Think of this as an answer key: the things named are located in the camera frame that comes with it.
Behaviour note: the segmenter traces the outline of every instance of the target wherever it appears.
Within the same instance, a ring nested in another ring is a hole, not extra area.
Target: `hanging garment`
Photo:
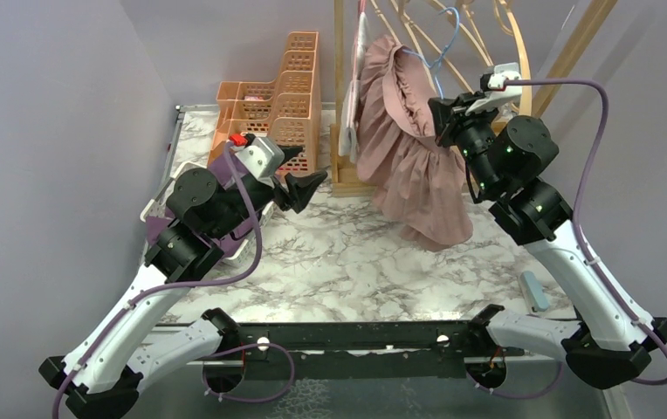
[[[401,237],[428,251],[472,235],[462,197],[462,157],[436,144],[428,100],[436,94],[419,57],[391,36],[367,49],[361,74],[357,175],[375,185],[375,205],[403,222]]]
[[[356,120],[360,101],[360,76],[361,69],[364,66],[364,51],[370,42],[365,4],[364,0],[360,0],[359,24],[354,34],[354,45],[352,47],[352,77],[349,80],[339,123],[339,155],[342,157],[348,155],[351,162],[357,160]]]

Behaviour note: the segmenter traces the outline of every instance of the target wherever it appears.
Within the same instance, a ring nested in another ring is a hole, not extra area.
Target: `white cloth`
[[[352,77],[349,80],[347,94],[344,98],[343,109],[341,109],[341,121],[339,121],[339,155],[349,156],[351,162],[356,162],[358,145],[356,138],[356,114],[360,98],[360,76],[364,66],[364,52],[370,43],[369,28],[367,26],[367,15],[359,15],[359,26],[354,37],[352,53]]]

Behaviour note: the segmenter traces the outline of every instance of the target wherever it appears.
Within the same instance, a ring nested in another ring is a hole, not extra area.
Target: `blue eraser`
[[[534,276],[534,272],[521,272],[519,282],[529,306],[535,312],[545,312],[549,308],[549,301],[547,301],[547,296],[544,295],[541,283]]]

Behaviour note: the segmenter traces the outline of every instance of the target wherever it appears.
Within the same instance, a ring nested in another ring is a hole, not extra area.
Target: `gray floor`
[[[505,389],[526,394],[541,389],[555,373],[552,362],[509,365]],[[218,402],[204,397],[200,366],[187,366],[147,390],[127,419],[478,419],[611,418],[602,392],[564,374],[557,389],[532,401],[509,401],[476,390],[468,380],[433,378],[299,381],[292,392],[271,403]],[[260,397],[282,382],[245,382],[234,395]]]

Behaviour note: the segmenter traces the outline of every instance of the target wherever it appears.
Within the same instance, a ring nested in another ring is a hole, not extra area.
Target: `stacked plastic bin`
[[[316,169],[320,128],[318,37],[318,32],[292,32],[274,81],[220,84],[220,114],[208,164],[221,155],[229,135],[249,132],[269,136],[280,146],[303,146],[303,153],[280,169],[282,174],[305,175]]]

